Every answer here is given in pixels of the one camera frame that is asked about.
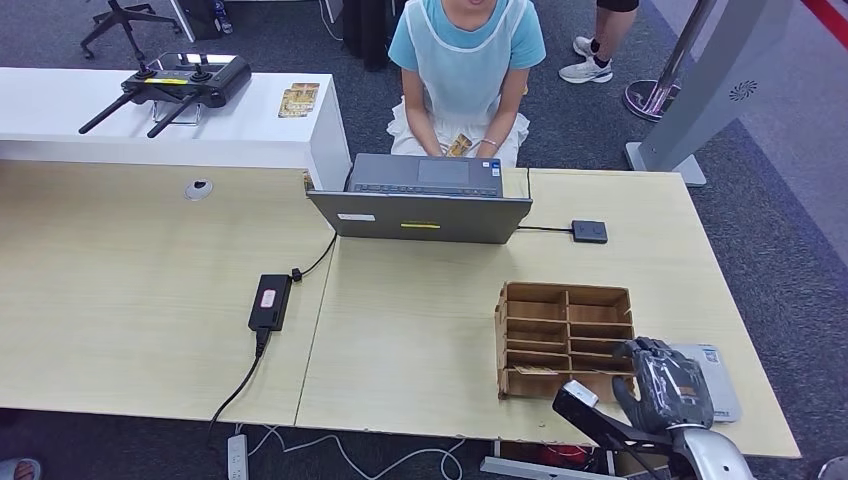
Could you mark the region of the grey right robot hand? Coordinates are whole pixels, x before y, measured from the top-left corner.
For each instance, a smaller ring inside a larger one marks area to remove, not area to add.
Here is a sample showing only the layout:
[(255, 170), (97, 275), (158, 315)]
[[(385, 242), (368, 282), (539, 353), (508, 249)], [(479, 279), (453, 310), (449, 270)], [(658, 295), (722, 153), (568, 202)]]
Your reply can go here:
[(632, 363), (639, 395), (620, 376), (612, 379), (612, 389), (634, 428), (660, 434), (680, 426), (713, 426), (714, 406), (698, 362), (649, 337), (625, 341), (613, 356)]

